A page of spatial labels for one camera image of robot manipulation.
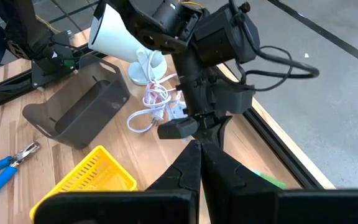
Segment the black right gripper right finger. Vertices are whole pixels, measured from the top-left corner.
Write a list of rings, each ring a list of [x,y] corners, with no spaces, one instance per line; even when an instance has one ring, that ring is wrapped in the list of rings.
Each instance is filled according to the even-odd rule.
[[[275,224],[279,188],[212,143],[202,142],[201,178],[211,224]]]

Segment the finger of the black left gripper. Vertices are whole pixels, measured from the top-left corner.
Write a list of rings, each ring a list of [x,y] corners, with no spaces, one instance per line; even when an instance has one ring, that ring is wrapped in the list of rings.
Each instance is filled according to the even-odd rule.
[[[196,138],[202,141],[214,142],[214,116],[200,115],[196,118],[198,129]]]
[[[218,124],[215,125],[214,127],[214,142],[220,149],[224,148],[225,128],[231,119],[232,116],[227,116],[227,115],[222,116],[218,119]]]

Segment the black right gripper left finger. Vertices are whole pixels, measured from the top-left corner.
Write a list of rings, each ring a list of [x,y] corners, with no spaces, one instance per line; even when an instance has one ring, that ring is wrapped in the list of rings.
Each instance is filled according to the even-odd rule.
[[[198,224],[201,185],[201,143],[190,141],[172,165],[146,191],[160,198],[147,214],[153,224]]]

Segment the green eraser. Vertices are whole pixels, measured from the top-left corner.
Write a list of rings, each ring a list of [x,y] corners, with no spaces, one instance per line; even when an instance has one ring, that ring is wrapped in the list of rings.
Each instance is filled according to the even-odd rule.
[[[259,172],[257,170],[253,170],[253,173],[257,174],[258,176],[260,176],[261,178],[267,180],[268,182],[270,182],[271,184],[279,187],[280,189],[286,189],[287,185],[286,183],[282,182],[281,180],[278,180],[270,175],[264,174],[263,172]]]

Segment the yellow slotted plastic basket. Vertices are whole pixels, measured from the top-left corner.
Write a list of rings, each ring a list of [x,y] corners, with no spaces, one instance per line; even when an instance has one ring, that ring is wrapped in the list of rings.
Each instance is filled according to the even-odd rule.
[[[137,181],[102,146],[95,147],[41,201],[65,192],[135,191]]]

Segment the dark grey translucent bin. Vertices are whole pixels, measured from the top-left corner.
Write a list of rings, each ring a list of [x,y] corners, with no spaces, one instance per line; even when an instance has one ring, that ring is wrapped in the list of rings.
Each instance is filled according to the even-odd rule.
[[[83,149],[130,98],[120,68],[94,55],[45,103],[29,104],[22,115],[46,137]]]

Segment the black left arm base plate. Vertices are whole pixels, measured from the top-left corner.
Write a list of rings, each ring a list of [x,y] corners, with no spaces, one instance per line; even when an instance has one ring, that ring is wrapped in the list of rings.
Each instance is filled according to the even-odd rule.
[[[54,55],[51,58],[32,60],[32,86],[38,88],[69,75],[76,69],[79,57]]]

